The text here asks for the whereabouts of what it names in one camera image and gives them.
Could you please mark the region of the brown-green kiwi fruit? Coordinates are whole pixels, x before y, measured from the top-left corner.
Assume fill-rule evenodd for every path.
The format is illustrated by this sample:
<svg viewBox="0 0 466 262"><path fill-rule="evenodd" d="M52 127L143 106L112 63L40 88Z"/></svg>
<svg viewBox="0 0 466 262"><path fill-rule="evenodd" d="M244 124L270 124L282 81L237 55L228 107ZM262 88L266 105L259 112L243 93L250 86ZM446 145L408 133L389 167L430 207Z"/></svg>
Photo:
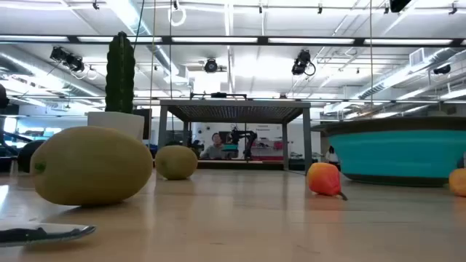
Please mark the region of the brown-green kiwi fruit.
<svg viewBox="0 0 466 262"><path fill-rule="evenodd" d="M122 202L138 193L152 173L152 156L139 140L104 127L71 127L33 153L36 193L57 205Z"/></svg>
<svg viewBox="0 0 466 262"><path fill-rule="evenodd" d="M197 155L185 146L164 146L155 155L155 169L167 180L186 180L197 169Z"/></svg>

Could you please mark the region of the small orange-red toy fruit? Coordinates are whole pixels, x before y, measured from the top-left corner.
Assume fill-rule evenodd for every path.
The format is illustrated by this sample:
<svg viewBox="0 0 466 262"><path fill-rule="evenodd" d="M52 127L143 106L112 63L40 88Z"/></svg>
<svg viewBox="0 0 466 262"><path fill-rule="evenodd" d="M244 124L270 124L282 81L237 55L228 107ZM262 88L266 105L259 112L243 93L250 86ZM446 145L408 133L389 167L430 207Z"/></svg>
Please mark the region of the small orange-red toy fruit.
<svg viewBox="0 0 466 262"><path fill-rule="evenodd" d="M341 190L340 172L335 165L325 162L313 163L307 171L307 185L309 190L316 194L348 200Z"/></svg>
<svg viewBox="0 0 466 262"><path fill-rule="evenodd" d="M449 189L459 197L466 197L466 168L455 169L450 173Z"/></svg>

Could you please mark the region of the blue collapsible colander bowl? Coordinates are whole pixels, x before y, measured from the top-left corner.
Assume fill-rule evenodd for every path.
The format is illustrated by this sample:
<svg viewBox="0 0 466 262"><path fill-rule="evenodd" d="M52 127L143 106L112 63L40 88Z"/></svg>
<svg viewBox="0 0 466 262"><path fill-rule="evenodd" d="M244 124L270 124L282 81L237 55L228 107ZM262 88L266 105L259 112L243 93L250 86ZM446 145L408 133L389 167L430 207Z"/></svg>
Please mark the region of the blue collapsible colander bowl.
<svg viewBox="0 0 466 262"><path fill-rule="evenodd" d="M329 139L348 179L443 186L466 154L466 117L417 116L314 126Z"/></svg>

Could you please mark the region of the dark avocado fruit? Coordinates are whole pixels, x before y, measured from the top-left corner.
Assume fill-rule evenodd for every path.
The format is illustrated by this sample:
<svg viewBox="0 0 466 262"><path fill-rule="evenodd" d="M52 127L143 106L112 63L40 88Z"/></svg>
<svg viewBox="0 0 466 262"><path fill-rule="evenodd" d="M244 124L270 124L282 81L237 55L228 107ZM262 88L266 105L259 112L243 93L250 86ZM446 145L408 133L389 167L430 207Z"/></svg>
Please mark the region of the dark avocado fruit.
<svg viewBox="0 0 466 262"><path fill-rule="evenodd" d="M30 161L33 153L43 144L45 140L33 140L25 144L17 155L17 164L19 171L29 173Z"/></svg>

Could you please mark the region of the knife with teal-white handle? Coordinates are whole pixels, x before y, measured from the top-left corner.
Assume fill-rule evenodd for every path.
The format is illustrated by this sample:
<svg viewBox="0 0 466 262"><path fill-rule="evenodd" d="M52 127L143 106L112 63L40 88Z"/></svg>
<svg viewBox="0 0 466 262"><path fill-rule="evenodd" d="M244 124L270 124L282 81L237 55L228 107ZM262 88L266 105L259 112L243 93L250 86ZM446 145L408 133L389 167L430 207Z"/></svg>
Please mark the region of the knife with teal-white handle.
<svg viewBox="0 0 466 262"><path fill-rule="evenodd" d="M0 247L69 241L90 235L96 228L63 223L3 223L0 224Z"/></svg>

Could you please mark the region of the grey perforated metal stand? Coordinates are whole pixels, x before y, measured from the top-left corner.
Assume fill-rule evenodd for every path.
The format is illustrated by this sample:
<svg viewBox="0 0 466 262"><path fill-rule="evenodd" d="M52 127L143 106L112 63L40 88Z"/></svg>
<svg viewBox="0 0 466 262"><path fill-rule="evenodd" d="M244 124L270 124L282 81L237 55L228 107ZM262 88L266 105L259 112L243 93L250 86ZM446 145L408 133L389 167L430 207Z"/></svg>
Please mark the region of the grey perforated metal stand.
<svg viewBox="0 0 466 262"><path fill-rule="evenodd" d="M183 122L183 141L187 142L191 122L280 124L283 133L283 161L288 169L288 124L302 117L304 138L304 169L312 164L310 104L291 100L161 100L159 148L167 144L167 115L172 114Z"/></svg>

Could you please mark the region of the person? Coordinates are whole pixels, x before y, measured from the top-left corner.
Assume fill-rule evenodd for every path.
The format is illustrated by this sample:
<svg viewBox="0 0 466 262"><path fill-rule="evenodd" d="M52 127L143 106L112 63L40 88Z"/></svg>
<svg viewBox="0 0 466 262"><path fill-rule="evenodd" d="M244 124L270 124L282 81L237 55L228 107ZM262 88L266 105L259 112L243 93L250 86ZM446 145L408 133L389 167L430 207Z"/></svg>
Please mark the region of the person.
<svg viewBox="0 0 466 262"><path fill-rule="evenodd" d="M330 146L325 153L325 160L331 164L339 164L339 158L333 146Z"/></svg>
<svg viewBox="0 0 466 262"><path fill-rule="evenodd" d="M224 151L224 144L217 132L212 135L211 139L213 144L200 154L200 159L232 159L232 152Z"/></svg>

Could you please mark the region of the black rig crossbeam with lights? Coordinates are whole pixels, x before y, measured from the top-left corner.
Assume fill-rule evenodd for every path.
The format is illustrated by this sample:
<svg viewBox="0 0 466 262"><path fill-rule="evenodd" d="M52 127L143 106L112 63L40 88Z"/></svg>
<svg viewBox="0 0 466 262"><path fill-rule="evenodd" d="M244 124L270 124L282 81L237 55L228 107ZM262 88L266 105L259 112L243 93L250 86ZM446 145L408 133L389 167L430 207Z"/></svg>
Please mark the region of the black rig crossbeam with lights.
<svg viewBox="0 0 466 262"><path fill-rule="evenodd" d="M107 44L113 36L14 35L0 34L0 43ZM465 38L345 38L304 36L129 36L137 44L158 45L239 45L239 46L318 46L318 47L465 47Z"/></svg>

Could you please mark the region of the white hexagonal plant pot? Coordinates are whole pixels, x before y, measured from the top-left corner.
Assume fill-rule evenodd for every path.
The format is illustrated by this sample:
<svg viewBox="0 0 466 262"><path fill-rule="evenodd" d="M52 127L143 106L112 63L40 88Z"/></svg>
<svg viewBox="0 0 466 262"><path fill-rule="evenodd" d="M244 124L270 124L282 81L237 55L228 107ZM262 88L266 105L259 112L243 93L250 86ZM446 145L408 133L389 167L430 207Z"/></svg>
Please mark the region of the white hexagonal plant pot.
<svg viewBox="0 0 466 262"><path fill-rule="evenodd" d="M87 125L115 129L136 140L143 140L143 116L120 112L89 112Z"/></svg>

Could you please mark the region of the tall green cactus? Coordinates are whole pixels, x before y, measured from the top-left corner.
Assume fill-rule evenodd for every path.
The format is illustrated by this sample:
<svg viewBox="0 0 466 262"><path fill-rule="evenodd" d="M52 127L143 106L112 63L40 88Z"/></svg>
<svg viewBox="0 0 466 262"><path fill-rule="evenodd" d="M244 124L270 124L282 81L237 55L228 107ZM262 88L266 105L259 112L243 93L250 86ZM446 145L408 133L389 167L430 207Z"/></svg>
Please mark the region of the tall green cactus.
<svg viewBox="0 0 466 262"><path fill-rule="evenodd" d="M105 111L133 112L135 57L127 34L120 31L108 45Z"/></svg>

